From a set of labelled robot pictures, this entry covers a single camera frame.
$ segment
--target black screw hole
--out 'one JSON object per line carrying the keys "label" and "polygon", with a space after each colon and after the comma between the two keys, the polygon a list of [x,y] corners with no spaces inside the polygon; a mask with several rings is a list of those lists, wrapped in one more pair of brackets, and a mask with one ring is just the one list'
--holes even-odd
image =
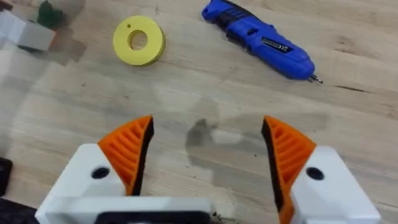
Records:
{"label": "black screw hole", "polygon": [[110,170],[107,167],[96,168],[92,173],[91,177],[94,179],[102,179],[109,174]]}
{"label": "black screw hole", "polygon": [[323,172],[316,167],[307,168],[307,175],[314,180],[323,180],[325,178]]}
{"label": "black screw hole", "polygon": [[259,30],[255,29],[255,28],[249,29],[248,30],[248,35],[255,34],[256,32],[259,32]]}

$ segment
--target white block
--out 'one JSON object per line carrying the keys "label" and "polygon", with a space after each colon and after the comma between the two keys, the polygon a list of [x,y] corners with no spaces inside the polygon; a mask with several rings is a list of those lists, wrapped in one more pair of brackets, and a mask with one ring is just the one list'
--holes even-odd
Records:
{"label": "white block", "polygon": [[0,13],[0,35],[16,45],[48,50],[55,32],[40,24],[23,20],[10,11],[3,11]]}

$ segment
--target black label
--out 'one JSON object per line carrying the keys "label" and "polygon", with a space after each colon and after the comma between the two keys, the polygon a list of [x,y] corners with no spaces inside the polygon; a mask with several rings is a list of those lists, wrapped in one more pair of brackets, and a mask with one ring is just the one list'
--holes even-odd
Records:
{"label": "black label", "polygon": [[270,40],[267,37],[262,37],[261,42],[263,44],[266,44],[266,45],[272,47],[273,49],[276,49],[276,50],[282,52],[282,53],[288,53],[288,52],[291,52],[293,50],[293,48],[288,47],[288,46],[283,45],[283,44],[280,44],[280,43],[278,43],[278,42],[276,42],[274,40]]}

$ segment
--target hole in ring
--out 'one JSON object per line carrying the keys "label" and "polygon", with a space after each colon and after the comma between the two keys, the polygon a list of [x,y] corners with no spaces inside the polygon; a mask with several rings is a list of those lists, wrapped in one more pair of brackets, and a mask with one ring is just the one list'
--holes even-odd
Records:
{"label": "hole in ring", "polygon": [[131,32],[127,41],[133,50],[141,50],[147,45],[148,36],[141,30],[135,30]]}

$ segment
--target yellow ring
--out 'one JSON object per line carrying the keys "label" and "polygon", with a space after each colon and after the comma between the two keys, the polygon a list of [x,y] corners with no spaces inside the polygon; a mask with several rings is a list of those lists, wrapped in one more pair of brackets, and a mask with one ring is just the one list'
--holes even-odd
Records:
{"label": "yellow ring", "polygon": [[[131,39],[136,32],[147,36],[147,45],[133,50]],[[113,34],[113,47],[118,57],[130,65],[148,65],[156,61],[163,53],[165,37],[155,21],[146,16],[132,16],[118,25]]]}

